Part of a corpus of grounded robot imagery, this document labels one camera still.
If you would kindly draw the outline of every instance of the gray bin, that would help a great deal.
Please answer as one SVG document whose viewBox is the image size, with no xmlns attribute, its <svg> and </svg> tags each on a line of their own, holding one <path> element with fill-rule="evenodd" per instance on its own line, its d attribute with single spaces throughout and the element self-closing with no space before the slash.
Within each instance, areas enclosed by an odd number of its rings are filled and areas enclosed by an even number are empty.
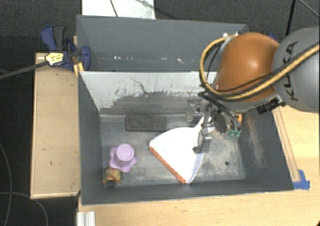
<svg viewBox="0 0 320 226">
<path fill-rule="evenodd" d="M 271 112 L 260 115 L 252 110 L 243 115 L 238 139 L 213 131 L 210 151 L 191 184 L 181 184 L 148 151 L 149 141 L 161 132 L 196 125 L 201 114 L 186 118 L 190 103 L 203 90 L 197 71 L 200 54 L 212 40 L 236 31 L 248 28 L 212 22 L 77 17 L 78 46 L 88 45 L 92 55 L 90 71 L 80 72 L 78 78 L 83 205 L 293 189 Z M 160 117 L 165 128 L 149 125 L 145 131 L 128 130 L 128 115 Z M 119 184 L 106 187 L 103 169 L 108 167 L 109 149 L 123 143 L 133 146 L 139 161 L 122 174 Z"/>
</svg>

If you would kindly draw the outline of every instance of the blue clamp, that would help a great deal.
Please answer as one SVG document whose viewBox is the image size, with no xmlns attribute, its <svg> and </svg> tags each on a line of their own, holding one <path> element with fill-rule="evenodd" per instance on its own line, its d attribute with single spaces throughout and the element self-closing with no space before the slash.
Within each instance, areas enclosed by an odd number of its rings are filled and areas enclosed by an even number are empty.
<svg viewBox="0 0 320 226">
<path fill-rule="evenodd" d="M 52 26 L 49 25 L 45 27 L 41 31 L 41 39 L 42 42 L 48 47 L 49 52 L 59 52 L 63 54 L 63 62 L 50 65 L 50 66 L 59 66 L 70 71 L 74 69 L 74 62 L 72 57 L 77 57 L 77 61 L 79 62 L 79 57 L 81 57 L 80 61 L 83 63 L 83 68 L 87 71 L 90 67 L 91 62 L 91 54 L 88 46 L 82 46 L 81 51 L 77 51 L 76 45 L 72 42 L 70 38 L 64 39 L 65 33 L 64 26 Z"/>
<path fill-rule="evenodd" d="M 305 173 L 303 170 L 298 169 L 299 175 L 300 175 L 300 181 L 293 182 L 293 188 L 295 190 L 309 190 L 310 189 L 310 181 L 306 180 Z"/>
</svg>

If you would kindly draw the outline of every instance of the yellow tag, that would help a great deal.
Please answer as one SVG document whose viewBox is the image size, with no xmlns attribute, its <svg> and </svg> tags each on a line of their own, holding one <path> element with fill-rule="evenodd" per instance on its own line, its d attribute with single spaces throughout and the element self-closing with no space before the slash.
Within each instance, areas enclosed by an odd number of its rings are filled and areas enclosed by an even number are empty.
<svg viewBox="0 0 320 226">
<path fill-rule="evenodd" d="M 59 66 L 64 63 L 64 54 L 62 52 L 51 52 L 45 56 L 45 60 L 50 66 Z"/>
</svg>

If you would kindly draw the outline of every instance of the orange edge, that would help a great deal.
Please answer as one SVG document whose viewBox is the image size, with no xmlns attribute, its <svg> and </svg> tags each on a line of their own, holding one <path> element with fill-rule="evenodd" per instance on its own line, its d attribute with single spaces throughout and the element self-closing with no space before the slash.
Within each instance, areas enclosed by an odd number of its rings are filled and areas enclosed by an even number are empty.
<svg viewBox="0 0 320 226">
<path fill-rule="evenodd" d="M 180 183 L 185 184 L 186 180 L 177 173 L 176 170 L 174 170 L 160 155 L 158 152 L 156 152 L 156 150 L 152 147 L 149 147 L 149 151 L 171 172 L 171 174 L 173 174 Z"/>
</svg>

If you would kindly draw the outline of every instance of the metal bracket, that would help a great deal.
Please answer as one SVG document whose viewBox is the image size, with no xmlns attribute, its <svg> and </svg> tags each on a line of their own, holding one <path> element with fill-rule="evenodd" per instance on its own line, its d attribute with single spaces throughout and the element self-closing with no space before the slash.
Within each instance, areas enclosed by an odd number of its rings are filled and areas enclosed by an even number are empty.
<svg viewBox="0 0 320 226">
<path fill-rule="evenodd" d="M 96 226 L 96 213 L 90 212 L 77 212 L 76 213 L 77 226 Z"/>
<path fill-rule="evenodd" d="M 203 123 L 201 124 L 201 130 L 198 134 L 198 145 L 192 149 L 195 154 L 207 153 L 209 151 L 212 140 L 212 137 L 209 136 L 209 133 L 215 128 L 211 122 L 209 107 L 210 105 L 207 105 L 204 109 Z"/>
</svg>

